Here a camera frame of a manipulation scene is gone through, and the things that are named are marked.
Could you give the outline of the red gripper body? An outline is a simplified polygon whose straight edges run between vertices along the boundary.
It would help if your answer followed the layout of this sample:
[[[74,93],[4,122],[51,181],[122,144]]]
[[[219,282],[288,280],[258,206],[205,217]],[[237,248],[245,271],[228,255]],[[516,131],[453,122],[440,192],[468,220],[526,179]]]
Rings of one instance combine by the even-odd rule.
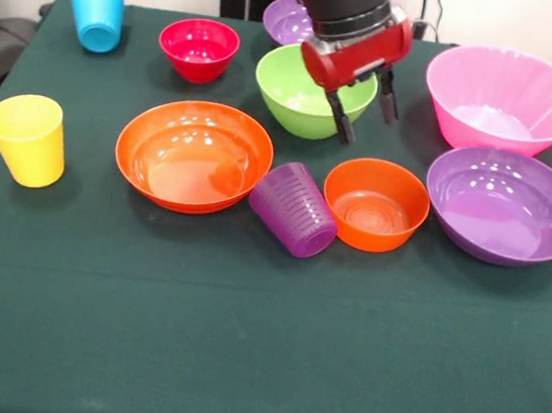
[[[301,45],[306,70],[320,87],[337,91],[376,74],[381,94],[394,99],[391,69],[408,55],[413,37],[405,12],[390,7],[386,22],[366,34],[330,43],[314,37]]]

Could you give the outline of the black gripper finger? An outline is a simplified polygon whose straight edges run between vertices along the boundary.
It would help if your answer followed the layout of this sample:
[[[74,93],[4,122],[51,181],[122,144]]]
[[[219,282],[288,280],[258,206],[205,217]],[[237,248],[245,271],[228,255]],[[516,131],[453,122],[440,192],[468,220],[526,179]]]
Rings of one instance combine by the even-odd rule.
[[[352,123],[350,122],[349,117],[344,111],[338,92],[335,90],[325,90],[325,94],[327,101],[329,102],[329,106],[332,110],[332,115],[335,121],[334,123],[337,128],[337,134],[340,142],[342,143],[342,145],[352,144],[356,140],[354,130],[352,128]]]
[[[388,66],[379,74],[380,105],[386,124],[391,125],[398,118],[396,98],[393,90],[393,71]]]

